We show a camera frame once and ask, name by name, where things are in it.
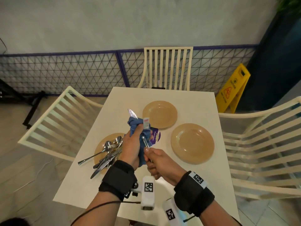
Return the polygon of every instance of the table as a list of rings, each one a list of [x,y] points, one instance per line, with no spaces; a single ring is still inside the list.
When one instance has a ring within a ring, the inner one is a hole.
[[[178,119],[172,127],[161,130],[161,139],[154,147],[163,149],[184,169],[195,171],[205,179],[216,197],[215,200],[231,216],[239,220],[222,129],[212,92],[114,87],[53,200],[87,208],[98,192],[102,175],[99,173],[95,178],[90,179],[93,173],[93,160],[80,166],[77,162],[93,155],[98,143],[107,135],[128,132],[128,108],[132,109],[138,117],[142,117],[143,108],[148,103],[158,100],[172,103],[178,111]],[[198,124],[211,133],[215,150],[207,162],[200,165],[187,164],[173,153],[170,143],[171,133],[175,127],[183,123]],[[138,182],[142,181],[145,175],[149,175],[146,165],[138,168],[135,175]],[[173,188],[160,178],[155,184],[154,210],[143,211],[140,205],[123,203],[118,216],[153,225],[168,225],[162,203],[174,195]],[[140,201],[140,195],[138,197],[131,195],[128,201]],[[188,221],[188,225],[202,225],[202,223],[198,218],[193,218]]]

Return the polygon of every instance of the plate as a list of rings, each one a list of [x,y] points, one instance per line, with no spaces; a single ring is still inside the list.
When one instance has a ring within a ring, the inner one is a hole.
[[[168,128],[177,121],[178,112],[169,102],[154,101],[145,106],[142,116],[150,118],[150,125],[153,128]]]
[[[107,137],[104,137],[100,142],[99,144],[97,145],[96,149],[95,149],[95,154],[101,152],[104,148],[104,144],[106,143],[106,141],[110,140],[112,143],[114,142],[114,140],[118,137],[118,136],[121,136],[123,137],[124,133],[113,133],[111,135],[108,135]],[[99,160],[100,159],[103,159],[106,155],[108,154],[108,152],[103,152],[103,153],[100,153],[99,155],[95,156],[94,157],[94,164],[97,164],[99,163]],[[107,172],[107,168],[103,168],[101,170],[100,173],[102,174],[105,174]]]
[[[171,148],[182,161],[200,164],[209,160],[214,151],[211,134],[197,124],[182,124],[171,134]]]

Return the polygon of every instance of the blue cloth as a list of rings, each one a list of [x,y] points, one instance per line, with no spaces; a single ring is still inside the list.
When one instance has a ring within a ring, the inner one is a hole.
[[[129,118],[129,121],[128,121],[128,124],[130,125],[130,136],[132,136],[137,128],[137,126],[139,124],[143,124],[143,119],[141,118],[133,118],[133,117],[130,117]],[[152,146],[152,143],[149,141],[149,138],[151,136],[151,129],[150,129],[151,125],[149,125],[149,128],[148,129],[143,129],[142,133],[140,134],[140,150],[139,150],[139,154],[138,154],[138,157],[139,157],[139,167],[141,167],[142,165],[146,164],[146,161],[144,159],[144,148],[146,147],[143,140],[142,140],[142,135],[145,136],[145,138],[147,139],[147,142],[148,142],[148,145],[149,146]]]

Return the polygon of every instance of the wet floor sign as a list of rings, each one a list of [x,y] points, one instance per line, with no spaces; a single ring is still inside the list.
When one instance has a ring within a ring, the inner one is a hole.
[[[215,97],[219,113],[225,112],[228,106],[230,106],[232,113],[235,112],[249,78],[250,73],[247,68],[243,64],[239,64],[224,87]]]

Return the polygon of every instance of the black wrist strap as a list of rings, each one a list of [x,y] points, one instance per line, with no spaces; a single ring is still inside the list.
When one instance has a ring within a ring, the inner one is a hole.
[[[188,171],[175,186],[175,204],[182,211],[199,217],[214,201],[215,196],[206,182],[196,173]]]
[[[124,195],[131,190],[135,182],[137,179],[133,167],[126,162],[117,160],[108,169],[98,190],[110,192],[123,201]]]

